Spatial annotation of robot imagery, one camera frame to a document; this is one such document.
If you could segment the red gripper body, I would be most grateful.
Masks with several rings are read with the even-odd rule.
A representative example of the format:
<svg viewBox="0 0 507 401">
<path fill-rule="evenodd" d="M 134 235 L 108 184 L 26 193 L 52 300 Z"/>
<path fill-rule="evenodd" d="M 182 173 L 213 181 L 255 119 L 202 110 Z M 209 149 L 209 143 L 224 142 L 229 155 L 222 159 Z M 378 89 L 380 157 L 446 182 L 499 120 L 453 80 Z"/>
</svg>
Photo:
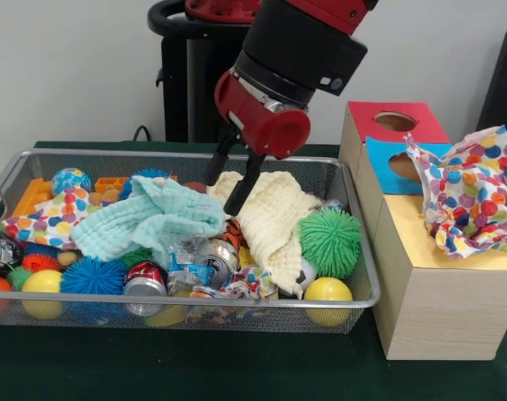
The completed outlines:
<svg viewBox="0 0 507 401">
<path fill-rule="evenodd" d="M 305 111 L 270 98 L 231 71 L 218 80 L 214 97 L 221 117 L 238 127 L 256 155 L 282 160 L 308 139 L 311 124 Z"/>
</svg>

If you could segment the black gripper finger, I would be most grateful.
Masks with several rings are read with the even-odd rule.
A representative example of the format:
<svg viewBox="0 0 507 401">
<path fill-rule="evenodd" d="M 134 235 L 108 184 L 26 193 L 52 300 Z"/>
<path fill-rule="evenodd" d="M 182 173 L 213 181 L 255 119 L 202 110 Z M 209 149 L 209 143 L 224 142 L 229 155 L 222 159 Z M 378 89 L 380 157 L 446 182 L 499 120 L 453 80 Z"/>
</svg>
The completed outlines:
<svg viewBox="0 0 507 401">
<path fill-rule="evenodd" d="M 227 215 L 237 216 L 240 213 L 260 176 L 264 159 L 264 155 L 255 155 L 252 152 L 248 155 L 246 174 L 236 183 L 224 205 L 224 212 Z"/>
<path fill-rule="evenodd" d="M 221 175 L 221 172 L 226 165 L 226 162 L 228 161 L 231 148 L 238 141 L 239 135 L 235 134 L 227 135 L 219 143 L 205 171 L 205 184 L 207 186 L 213 186 L 217 182 L 219 176 Z"/>
</svg>

